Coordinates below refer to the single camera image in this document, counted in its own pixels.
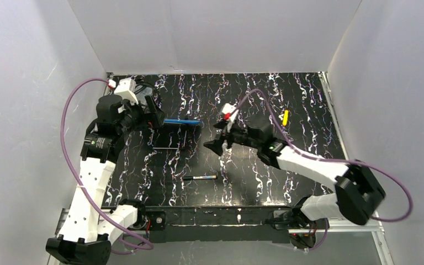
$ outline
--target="black marker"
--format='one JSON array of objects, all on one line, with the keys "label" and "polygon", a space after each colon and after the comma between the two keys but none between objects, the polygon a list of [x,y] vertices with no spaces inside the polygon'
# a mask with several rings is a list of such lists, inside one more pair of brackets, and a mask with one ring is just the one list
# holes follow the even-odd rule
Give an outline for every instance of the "black marker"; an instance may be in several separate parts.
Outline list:
[{"label": "black marker", "polygon": [[212,176],[199,176],[199,177],[195,177],[195,176],[184,176],[183,180],[184,181],[193,181],[196,179],[216,179],[217,176],[216,175],[212,175]]}]

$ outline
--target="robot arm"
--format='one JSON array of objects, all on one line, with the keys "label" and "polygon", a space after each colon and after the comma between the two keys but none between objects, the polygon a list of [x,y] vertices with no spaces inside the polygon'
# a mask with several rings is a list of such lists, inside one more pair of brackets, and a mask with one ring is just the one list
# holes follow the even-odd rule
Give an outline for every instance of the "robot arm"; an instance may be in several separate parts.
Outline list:
[{"label": "robot arm", "polygon": [[[227,148],[231,148],[233,143],[256,148],[257,156],[265,164],[298,173],[334,192],[303,198],[293,209],[292,215],[283,216],[280,221],[299,216],[300,225],[323,218],[346,218],[358,225],[368,222],[386,195],[370,169],[302,157],[285,141],[273,136],[272,124],[265,117],[248,121],[245,128],[239,127],[235,123],[237,112],[229,114],[234,109],[232,105],[225,104],[222,109],[224,119],[214,125],[222,132],[213,141],[204,143],[205,147],[219,156],[223,153],[222,145],[225,141]],[[298,151],[324,159],[303,150]]]},{"label": "robot arm", "polygon": [[[124,147],[124,134],[144,128],[158,129],[165,120],[153,96],[147,94],[138,99],[135,87],[134,80],[123,79],[113,94],[101,97],[97,118],[86,130],[80,178],[99,208]],[[122,231],[107,221],[99,224],[99,214],[83,194],[83,187],[77,185],[67,219],[57,237],[48,239],[46,251],[64,264],[106,264],[111,245]],[[124,200],[109,217],[127,228],[144,221],[140,209],[140,202]]]}]

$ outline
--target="marble pattern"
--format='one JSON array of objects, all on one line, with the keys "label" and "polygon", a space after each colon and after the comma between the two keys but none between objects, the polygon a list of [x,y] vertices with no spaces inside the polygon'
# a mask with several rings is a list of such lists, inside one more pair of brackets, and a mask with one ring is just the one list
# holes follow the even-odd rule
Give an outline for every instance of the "marble pattern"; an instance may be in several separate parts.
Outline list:
[{"label": "marble pattern", "polygon": [[[125,76],[116,76],[115,80]],[[256,150],[234,145],[221,157],[202,144],[218,132],[213,124],[225,103],[237,103],[247,91],[267,92],[273,111],[290,111],[284,130],[297,147],[324,157],[343,158],[322,85],[317,73],[258,73],[204,75],[149,75],[163,99],[168,118],[198,119],[189,128],[187,148],[155,151],[158,135],[134,132],[126,137],[126,148],[104,199],[104,206],[123,198],[136,198],[147,206],[263,206],[293,205],[303,196],[321,195],[327,188],[293,172],[264,165]],[[238,123],[256,115],[269,116],[263,101],[254,94],[243,106]],[[216,180],[183,181],[183,176],[217,175]]]}]

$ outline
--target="blue object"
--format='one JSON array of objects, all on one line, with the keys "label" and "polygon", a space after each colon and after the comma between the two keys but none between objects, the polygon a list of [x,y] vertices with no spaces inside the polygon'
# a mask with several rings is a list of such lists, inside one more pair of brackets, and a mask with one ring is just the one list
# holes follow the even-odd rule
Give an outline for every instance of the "blue object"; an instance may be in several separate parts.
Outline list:
[{"label": "blue object", "polygon": [[165,119],[164,123],[178,123],[178,124],[190,124],[190,125],[198,125],[200,123],[199,120],[176,120],[176,119]]}]

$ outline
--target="white wall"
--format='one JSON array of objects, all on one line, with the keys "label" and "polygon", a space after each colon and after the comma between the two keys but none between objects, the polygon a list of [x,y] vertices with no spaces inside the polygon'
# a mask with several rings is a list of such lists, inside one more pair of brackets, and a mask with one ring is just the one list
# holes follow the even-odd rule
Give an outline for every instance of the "white wall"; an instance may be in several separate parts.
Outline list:
[{"label": "white wall", "polygon": [[[75,182],[59,143],[73,87],[105,73],[66,0],[0,0],[0,264],[46,264]],[[100,84],[70,107],[67,137],[78,159]]]},{"label": "white wall", "polygon": [[69,0],[114,73],[327,70],[361,0]]},{"label": "white wall", "polygon": [[[349,155],[412,191],[412,216],[384,224],[394,262],[424,264],[424,1],[362,1],[328,72]],[[379,179],[387,192],[380,215],[401,214],[405,196]]]}]

